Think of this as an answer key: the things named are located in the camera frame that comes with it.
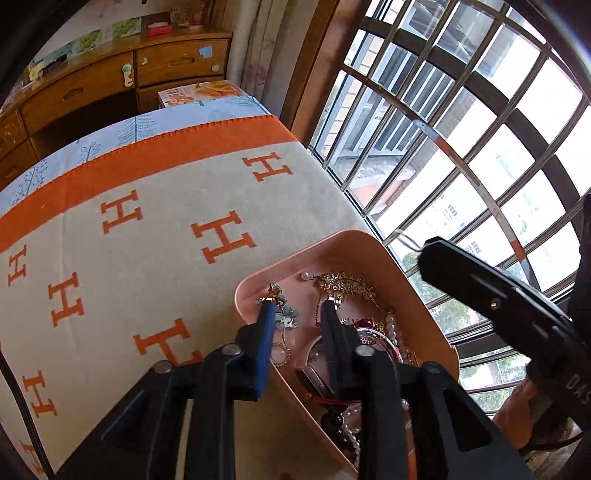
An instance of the window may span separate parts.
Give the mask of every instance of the window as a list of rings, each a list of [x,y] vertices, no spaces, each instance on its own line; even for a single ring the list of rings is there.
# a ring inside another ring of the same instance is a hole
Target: window
[[[385,48],[397,15],[404,32]],[[423,281],[417,252],[396,240],[400,229],[418,244],[441,236],[542,291],[563,291],[580,260],[571,220],[591,187],[591,109],[558,54],[502,0],[373,0],[367,17],[312,152],[452,341],[484,332],[490,322]],[[430,38],[435,45],[420,55]],[[426,61],[418,64],[419,56]],[[450,75],[458,61],[475,70]],[[376,84],[426,126],[391,105]],[[499,118],[511,99],[516,114]],[[527,257],[517,261],[521,248]],[[525,374],[528,359],[505,351],[483,352],[460,376],[489,414]]]

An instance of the red gemstone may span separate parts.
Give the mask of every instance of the red gemstone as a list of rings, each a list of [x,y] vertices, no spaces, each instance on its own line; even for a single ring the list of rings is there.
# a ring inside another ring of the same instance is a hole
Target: red gemstone
[[[355,322],[356,328],[360,328],[360,327],[371,328],[372,326],[373,325],[371,323],[371,320],[369,320],[369,319],[361,319],[361,320],[357,320],[357,322]]]

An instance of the pink tray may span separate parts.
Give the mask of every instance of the pink tray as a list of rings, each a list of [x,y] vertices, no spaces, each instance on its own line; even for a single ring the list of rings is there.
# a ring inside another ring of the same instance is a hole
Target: pink tray
[[[319,425],[326,410],[310,401],[302,403],[306,389],[295,375],[294,367],[300,351],[320,332],[314,326],[320,290],[313,281],[300,278],[302,271],[319,275],[329,271],[345,271],[363,278],[372,285],[378,296],[378,305],[383,310],[394,308],[399,335],[410,344],[419,364],[435,360],[442,364],[456,379],[460,362],[455,348],[451,347],[431,317],[424,303],[398,268],[386,249],[371,235],[359,230],[338,232],[320,242],[258,271],[242,280],[236,287],[234,301],[238,313],[245,322],[254,323],[260,305],[256,302],[266,291],[269,283],[277,283],[294,309],[301,310],[299,328],[287,330],[285,340],[291,351],[290,362],[284,367],[273,366],[271,377],[280,390],[300,412],[304,421],[326,445],[331,455],[343,466],[356,472],[353,465],[335,446]],[[379,310],[363,300],[347,298],[339,308],[341,318],[380,319]],[[274,342],[281,342],[281,332],[275,331]]]

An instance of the black cable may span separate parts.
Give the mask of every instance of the black cable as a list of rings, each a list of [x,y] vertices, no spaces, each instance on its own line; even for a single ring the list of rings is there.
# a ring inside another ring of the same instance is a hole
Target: black cable
[[[525,445],[525,450],[558,450],[559,448],[568,447],[569,445],[573,444],[577,440],[580,440],[583,437],[583,432],[579,432],[574,437],[571,437],[567,440],[563,440],[562,442],[556,443],[528,443]]]
[[[37,458],[39,459],[39,463],[45,470],[45,474],[48,480],[54,478],[55,473],[53,472],[53,468],[49,463],[49,459],[45,453],[45,449],[41,444],[41,439],[39,438],[39,434],[37,433],[37,428],[35,428],[35,422],[33,422],[33,417],[31,416],[31,412],[29,411],[29,407],[27,405],[27,401],[25,400],[24,395],[21,392],[20,387],[18,386],[18,382],[14,373],[10,369],[8,362],[4,358],[2,352],[0,352],[0,372],[4,377],[4,380],[8,384],[8,388],[12,392],[12,396],[14,400],[17,402],[17,406],[19,411],[21,412],[21,417],[23,422],[25,423],[25,427],[27,428],[27,432],[29,437],[31,438],[31,443],[33,444],[33,448],[35,449],[35,453],[37,454]]]

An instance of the drawer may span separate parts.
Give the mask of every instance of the drawer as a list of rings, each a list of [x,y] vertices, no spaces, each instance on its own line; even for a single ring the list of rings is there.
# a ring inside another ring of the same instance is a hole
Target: drawer
[[[138,85],[226,73],[228,40],[193,40],[137,50]]]
[[[37,157],[31,143],[26,140],[0,160],[0,190],[7,187],[35,163],[37,163]]]
[[[101,60],[45,87],[21,107],[22,120],[29,134],[80,107],[132,89],[134,71],[130,72],[132,81],[125,86],[122,69],[126,64],[133,67],[132,52]]]
[[[27,139],[25,126],[18,110],[0,119],[0,158]]]
[[[151,87],[144,87],[138,90],[138,109],[140,113],[152,112],[160,107],[158,92],[168,90],[169,88],[181,87],[183,85],[192,85],[200,82],[213,82],[214,80],[223,80],[223,76],[217,77],[198,77],[192,79],[175,80],[174,82],[159,83]]]

